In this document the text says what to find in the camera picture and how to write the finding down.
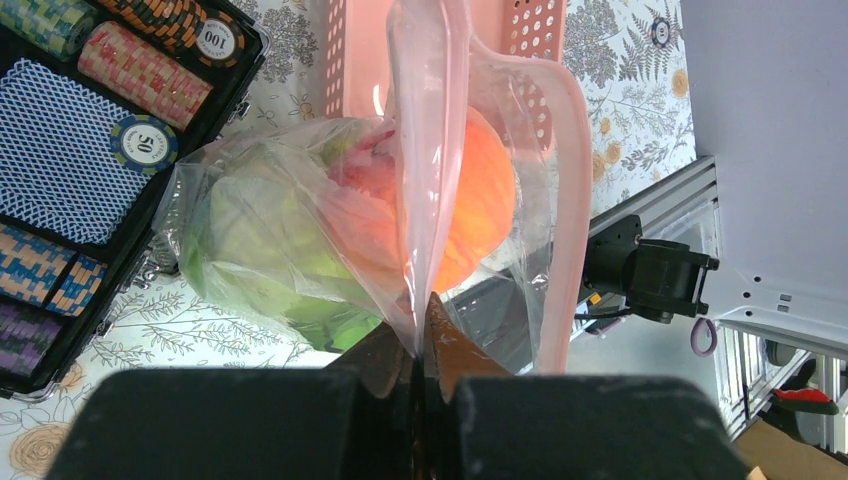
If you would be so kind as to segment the clear zip top bag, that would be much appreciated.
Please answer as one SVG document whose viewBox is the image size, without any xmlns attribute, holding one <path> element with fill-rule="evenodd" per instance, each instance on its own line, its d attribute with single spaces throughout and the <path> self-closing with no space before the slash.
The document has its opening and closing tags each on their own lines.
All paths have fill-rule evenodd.
<svg viewBox="0 0 848 480">
<path fill-rule="evenodd" d="M 452 222 L 469 107 L 473 106 L 466 107 L 458 126 L 459 160 L 446 166 L 408 158 L 401 149 L 399 123 L 386 116 L 311 120 L 276 131 L 242 132 L 215 141 L 176 164 L 156 212 L 154 229 L 176 256 L 179 267 L 181 233 L 192 205 L 211 183 L 204 168 L 242 153 L 257 142 L 315 153 L 323 159 L 327 178 L 313 199 L 322 231 L 367 292 L 374 314 L 394 330 L 410 353 L 419 354 L 423 349 L 428 300 L 458 287 L 438 293 L 434 282 Z M 511 232 L 469 278 L 482 271 L 493 255 L 506 260 L 513 283 L 526 301 L 533 369 L 543 374 L 561 373 L 566 365 L 588 240 L 592 142 L 590 139 L 591 155 L 586 164 L 567 165 L 559 155 L 517 149 L 487 115 L 481 114 L 511 156 L 516 204 Z M 383 129 L 396 131 L 395 211 L 328 177 L 329 169 L 357 140 Z"/>
</svg>

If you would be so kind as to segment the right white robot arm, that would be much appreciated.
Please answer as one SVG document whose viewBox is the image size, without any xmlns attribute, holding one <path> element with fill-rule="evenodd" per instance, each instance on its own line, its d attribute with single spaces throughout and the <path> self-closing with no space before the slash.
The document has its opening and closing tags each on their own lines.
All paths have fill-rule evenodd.
<svg viewBox="0 0 848 480">
<path fill-rule="evenodd" d="M 660 324 L 709 320 L 840 360 L 847 357 L 847 303 L 799 284 L 735 268 L 714 255 L 644 234 L 626 215 L 591 236 L 582 273 L 587 292 L 621 298 L 600 320 L 635 315 Z"/>
</svg>

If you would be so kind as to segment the green bumpy toy fruit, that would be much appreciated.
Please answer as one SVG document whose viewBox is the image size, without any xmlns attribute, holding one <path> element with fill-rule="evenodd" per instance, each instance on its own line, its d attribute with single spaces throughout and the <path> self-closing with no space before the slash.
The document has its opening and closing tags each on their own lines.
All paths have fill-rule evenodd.
<svg viewBox="0 0 848 480">
<path fill-rule="evenodd" d="M 318 351 L 343 353 L 382 323 L 350 303 L 305 297 L 286 313 L 290 326 Z"/>
</svg>

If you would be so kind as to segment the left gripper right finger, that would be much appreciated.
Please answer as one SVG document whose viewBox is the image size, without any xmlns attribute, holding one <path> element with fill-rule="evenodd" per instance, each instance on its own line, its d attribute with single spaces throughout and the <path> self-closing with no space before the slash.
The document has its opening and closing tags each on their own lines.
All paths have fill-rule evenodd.
<svg viewBox="0 0 848 480">
<path fill-rule="evenodd" d="M 426 479 L 744 479 L 693 383 L 648 375 L 514 375 L 432 295 L 423 327 Z"/>
</svg>

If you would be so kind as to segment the light green toy cabbage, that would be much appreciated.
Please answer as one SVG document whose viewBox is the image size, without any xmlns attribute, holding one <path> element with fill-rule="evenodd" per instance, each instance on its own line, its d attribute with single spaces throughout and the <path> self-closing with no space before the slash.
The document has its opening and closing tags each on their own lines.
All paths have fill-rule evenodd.
<svg viewBox="0 0 848 480">
<path fill-rule="evenodd" d="M 181 233 L 179 268 L 206 301 L 290 328 L 286 313 L 305 297 L 375 315 L 315 217 L 319 155 L 257 142 L 203 172 L 211 183 Z"/>
</svg>

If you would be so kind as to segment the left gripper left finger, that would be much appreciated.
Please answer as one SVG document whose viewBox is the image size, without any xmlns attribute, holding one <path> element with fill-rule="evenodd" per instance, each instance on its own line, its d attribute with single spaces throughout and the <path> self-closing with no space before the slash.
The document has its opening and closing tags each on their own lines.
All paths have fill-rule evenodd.
<svg viewBox="0 0 848 480">
<path fill-rule="evenodd" d="M 94 390 L 48 477 L 405 478 L 413 365 L 383 325 L 323 368 L 120 371 Z"/>
</svg>

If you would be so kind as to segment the orange toy peach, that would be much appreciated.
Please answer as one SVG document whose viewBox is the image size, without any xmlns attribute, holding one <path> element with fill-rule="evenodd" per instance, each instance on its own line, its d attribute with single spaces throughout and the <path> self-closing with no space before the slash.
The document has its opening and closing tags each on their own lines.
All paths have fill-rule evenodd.
<svg viewBox="0 0 848 480">
<path fill-rule="evenodd" d="M 512 229 L 515 204 L 511 156 L 489 122 L 469 107 L 455 207 L 434 282 L 436 292 L 459 286 L 503 243 Z"/>
</svg>

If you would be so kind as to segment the red toy apple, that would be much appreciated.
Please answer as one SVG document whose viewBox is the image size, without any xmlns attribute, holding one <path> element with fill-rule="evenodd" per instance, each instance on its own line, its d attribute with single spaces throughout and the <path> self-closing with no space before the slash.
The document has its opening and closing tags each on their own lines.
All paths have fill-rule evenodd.
<svg viewBox="0 0 848 480">
<path fill-rule="evenodd" d="M 328 171 L 339 186 L 366 194 L 381 207 L 397 207 L 397 161 L 394 129 L 369 133 L 345 151 Z"/>
</svg>

